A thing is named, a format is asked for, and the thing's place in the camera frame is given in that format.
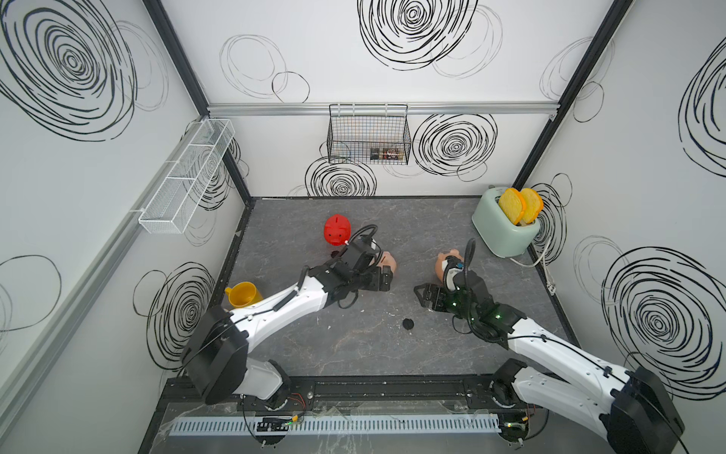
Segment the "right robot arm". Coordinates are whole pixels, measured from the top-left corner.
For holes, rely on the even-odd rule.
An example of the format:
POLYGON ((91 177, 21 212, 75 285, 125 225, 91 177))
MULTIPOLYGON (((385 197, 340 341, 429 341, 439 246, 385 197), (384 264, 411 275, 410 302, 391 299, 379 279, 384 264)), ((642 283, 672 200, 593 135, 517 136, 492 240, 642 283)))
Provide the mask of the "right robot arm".
POLYGON ((455 269, 444 283, 414 293, 423 308, 463 319, 478 339, 515 353, 493 375, 495 403, 543 407, 606 440, 616 453, 670 453, 684 422, 661 379, 650 370, 591 355, 493 300, 483 280, 455 269))

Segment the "light pink piggy bank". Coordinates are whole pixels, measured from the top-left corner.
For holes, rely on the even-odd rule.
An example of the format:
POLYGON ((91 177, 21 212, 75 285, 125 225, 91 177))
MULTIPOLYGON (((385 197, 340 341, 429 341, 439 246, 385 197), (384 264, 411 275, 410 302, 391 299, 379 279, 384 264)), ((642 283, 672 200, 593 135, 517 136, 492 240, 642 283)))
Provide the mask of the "light pink piggy bank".
POLYGON ((395 274, 397 270, 397 262, 390 252, 384 252, 380 262, 378 263, 378 267, 382 269, 389 268, 391 273, 395 274))

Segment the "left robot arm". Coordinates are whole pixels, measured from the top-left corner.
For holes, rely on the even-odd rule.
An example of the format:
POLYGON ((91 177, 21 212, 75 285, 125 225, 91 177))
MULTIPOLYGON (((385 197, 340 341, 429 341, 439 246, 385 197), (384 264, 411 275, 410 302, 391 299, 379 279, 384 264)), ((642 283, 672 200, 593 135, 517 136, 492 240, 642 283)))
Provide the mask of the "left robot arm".
POLYGON ((255 397, 271 410, 291 399, 291 380, 276 362, 251 352, 304 316, 338 304, 349 294, 389 291, 397 263, 370 237, 351 240, 325 263, 302 269, 296 284, 245 308, 208 308, 181 353, 186 372, 204 404, 232 396, 255 397))

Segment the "red piggy bank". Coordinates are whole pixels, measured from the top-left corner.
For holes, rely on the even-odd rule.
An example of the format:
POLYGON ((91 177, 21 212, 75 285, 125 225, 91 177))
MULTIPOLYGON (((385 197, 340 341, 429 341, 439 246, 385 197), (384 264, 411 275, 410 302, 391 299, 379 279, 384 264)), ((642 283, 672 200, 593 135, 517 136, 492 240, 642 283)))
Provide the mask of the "red piggy bank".
POLYGON ((346 244, 352 235, 352 227, 349 219, 335 214, 325 221, 323 227, 323 237, 327 243, 332 246, 341 246, 346 244))

